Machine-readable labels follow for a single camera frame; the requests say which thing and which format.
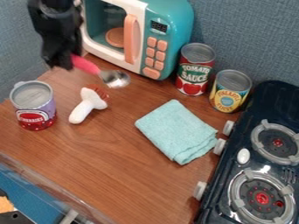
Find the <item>stove knob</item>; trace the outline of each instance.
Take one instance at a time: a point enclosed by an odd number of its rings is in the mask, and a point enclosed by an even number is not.
[[[222,133],[225,134],[227,137],[232,133],[234,126],[234,122],[232,121],[227,121],[224,129],[222,130]]]
[[[206,189],[206,182],[199,181],[194,189],[193,197],[196,200],[201,200],[201,198],[204,195],[205,189]]]
[[[216,146],[212,152],[220,156],[225,146],[226,146],[226,140],[220,138],[218,139],[218,142],[216,143]]]
[[[250,152],[248,149],[241,149],[238,152],[237,161],[240,165],[246,164],[250,159]]]

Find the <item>microwave keypad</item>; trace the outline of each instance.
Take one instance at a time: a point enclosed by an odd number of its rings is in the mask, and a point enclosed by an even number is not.
[[[164,61],[166,57],[166,54],[164,52],[156,52],[156,59],[160,60],[160,61]]]
[[[154,48],[146,48],[146,55],[148,55],[149,57],[151,58],[154,58],[155,57],[155,49]]]
[[[146,58],[145,59],[145,65],[147,65],[148,67],[153,67],[154,66],[154,60],[152,58]]]
[[[148,38],[148,46],[156,47],[156,38],[149,37]]]
[[[149,37],[147,44],[146,55],[148,57],[145,59],[146,67],[143,69],[143,74],[156,80],[160,77],[160,72],[164,69],[163,62],[166,58],[165,51],[167,50],[168,43],[164,40],[157,41],[156,38]]]
[[[158,72],[157,70],[152,69],[150,67],[145,67],[143,69],[143,74],[150,77],[150,78],[152,78],[152,79],[154,79],[154,80],[159,79],[160,75],[161,75],[160,72]]]

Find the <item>stove burner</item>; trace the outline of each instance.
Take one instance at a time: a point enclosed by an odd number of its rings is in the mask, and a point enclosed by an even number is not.
[[[293,188],[272,176],[247,168],[229,191],[233,210],[246,223],[290,223],[294,217]]]
[[[294,156],[298,152],[296,143],[292,140],[292,136],[280,130],[263,130],[259,134],[259,140],[267,152],[280,158]]]
[[[278,148],[283,146],[283,141],[280,138],[276,138],[272,143],[273,146],[276,146]]]
[[[255,196],[256,201],[262,205],[267,205],[269,203],[269,196],[266,193],[259,192]]]
[[[271,221],[277,216],[282,216],[284,206],[277,206],[284,198],[279,195],[279,190],[267,181],[254,179],[247,181],[240,187],[240,197],[245,201],[245,208],[254,216]]]
[[[299,164],[299,134],[280,124],[262,120],[251,133],[253,147],[279,165]]]

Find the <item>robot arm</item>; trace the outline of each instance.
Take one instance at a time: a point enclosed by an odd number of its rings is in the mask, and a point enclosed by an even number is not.
[[[73,6],[73,0],[41,0],[41,2],[56,11],[68,11]]]
[[[80,6],[73,0],[29,0],[28,10],[43,39],[42,58],[50,67],[72,69],[71,54],[82,51]]]

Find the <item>wall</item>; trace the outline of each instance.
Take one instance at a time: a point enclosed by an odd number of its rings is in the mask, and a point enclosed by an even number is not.
[[[18,81],[34,80],[45,72],[41,39],[33,30],[26,0],[0,0],[0,101]]]
[[[192,41],[217,53],[216,71],[237,69],[256,82],[277,79],[299,86],[299,1],[191,0]]]
[[[14,83],[36,79],[46,70],[26,2],[0,1],[0,101]],[[191,3],[196,12],[192,41],[215,49],[216,71],[232,68],[250,75],[255,82],[278,79],[299,85],[297,0]]]

